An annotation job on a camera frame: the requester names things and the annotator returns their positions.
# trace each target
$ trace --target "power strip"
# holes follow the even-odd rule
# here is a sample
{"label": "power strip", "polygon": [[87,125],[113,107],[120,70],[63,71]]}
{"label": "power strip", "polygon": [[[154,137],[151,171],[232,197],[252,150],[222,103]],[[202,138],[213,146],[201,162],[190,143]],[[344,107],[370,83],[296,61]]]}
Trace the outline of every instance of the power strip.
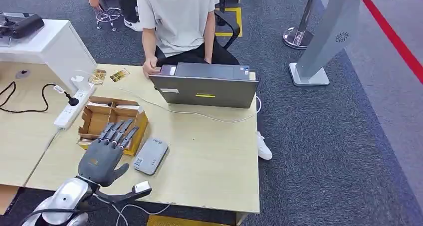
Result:
{"label": "power strip", "polygon": [[78,90],[73,96],[79,100],[79,103],[75,106],[70,106],[69,104],[64,108],[62,113],[54,121],[54,125],[58,128],[63,128],[64,130],[69,129],[70,125],[76,119],[76,117],[81,112],[82,108],[87,104],[88,98],[94,93],[96,87],[90,84],[91,88],[89,90]]}

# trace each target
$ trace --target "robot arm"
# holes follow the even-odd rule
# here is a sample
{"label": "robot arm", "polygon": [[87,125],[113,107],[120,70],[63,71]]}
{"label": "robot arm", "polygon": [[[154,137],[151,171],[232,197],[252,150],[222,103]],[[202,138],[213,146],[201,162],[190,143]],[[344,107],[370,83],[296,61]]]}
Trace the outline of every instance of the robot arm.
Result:
{"label": "robot arm", "polygon": [[92,210],[83,209],[81,205],[93,195],[110,204],[149,195],[152,189],[147,181],[134,185],[131,192],[124,195],[111,196],[100,192],[100,187],[110,186],[129,169],[128,164],[123,164],[115,170],[123,150],[138,130],[138,127],[132,128],[121,141],[131,123],[132,119],[109,123],[82,156],[78,176],[65,181],[53,196],[35,208],[22,225],[84,226],[88,222],[88,214],[85,212]]}

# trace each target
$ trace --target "desk surface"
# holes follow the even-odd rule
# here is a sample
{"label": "desk surface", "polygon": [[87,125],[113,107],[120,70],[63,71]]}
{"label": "desk surface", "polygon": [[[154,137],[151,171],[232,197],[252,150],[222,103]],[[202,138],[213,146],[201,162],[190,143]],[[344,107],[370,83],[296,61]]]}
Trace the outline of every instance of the desk surface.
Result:
{"label": "desk surface", "polygon": [[[119,82],[109,76],[125,67],[131,74]],[[241,119],[256,111],[255,102],[248,110],[208,106],[172,105],[164,101],[139,66],[101,65],[107,71],[104,85],[95,96],[137,101],[149,118],[149,133],[169,144],[169,151],[153,176],[132,168],[132,158],[120,162],[130,169],[112,186],[103,188],[108,194],[123,194],[132,185],[148,180],[152,193],[142,200],[190,207],[259,212],[258,159],[256,117],[239,123],[221,123],[197,115],[170,113],[147,104],[140,98],[119,90],[131,90],[145,99],[177,111],[195,111],[215,118]],[[80,117],[62,132],[45,153],[32,177],[30,188],[56,190],[63,181],[77,174],[77,164],[84,150],[76,141]]]}
{"label": "desk surface", "polygon": [[[18,71],[29,70],[25,79],[15,79]],[[8,110],[42,110],[41,89],[45,84],[61,82],[46,65],[0,62],[0,91],[12,81],[16,92],[3,106]],[[3,103],[12,89],[0,96]],[[0,111],[0,184],[23,186],[41,158],[48,139],[55,133],[54,120],[67,104],[67,98],[47,87],[50,105],[44,113],[12,114]]]}

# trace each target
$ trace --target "red tape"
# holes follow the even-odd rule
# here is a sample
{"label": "red tape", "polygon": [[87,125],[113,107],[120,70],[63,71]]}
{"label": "red tape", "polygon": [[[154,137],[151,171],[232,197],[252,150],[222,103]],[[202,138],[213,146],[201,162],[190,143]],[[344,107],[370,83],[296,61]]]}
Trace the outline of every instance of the red tape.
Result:
{"label": "red tape", "polygon": [[406,64],[409,66],[410,70],[414,75],[419,79],[423,84],[423,66],[413,55],[413,53],[408,49],[406,44],[401,40],[397,33],[389,25],[388,21],[384,18],[379,9],[375,6],[372,0],[363,0],[364,4],[369,9],[372,16],[375,18],[376,22],[394,45],[395,49],[398,51],[400,56],[404,59]]}

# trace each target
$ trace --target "white t-shirt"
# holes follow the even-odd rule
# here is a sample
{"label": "white t-shirt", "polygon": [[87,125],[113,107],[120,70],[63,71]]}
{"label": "white t-shirt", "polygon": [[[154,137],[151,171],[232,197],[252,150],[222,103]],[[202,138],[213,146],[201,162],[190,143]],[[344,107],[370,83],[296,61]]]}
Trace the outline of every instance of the white t-shirt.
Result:
{"label": "white t-shirt", "polygon": [[204,43],[207,14],[219,0],[138,0],[143,28],[156,28],[157,46],[166,57]]}

